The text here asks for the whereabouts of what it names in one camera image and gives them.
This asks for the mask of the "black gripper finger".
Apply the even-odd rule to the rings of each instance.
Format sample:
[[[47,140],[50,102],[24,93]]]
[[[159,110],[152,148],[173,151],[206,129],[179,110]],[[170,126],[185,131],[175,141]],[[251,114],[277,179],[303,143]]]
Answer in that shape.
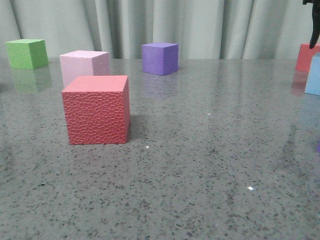
[[[312,35],[309,48],[313,49],[320,37],[320,0],[302,0],[302,4],[312,4]]]

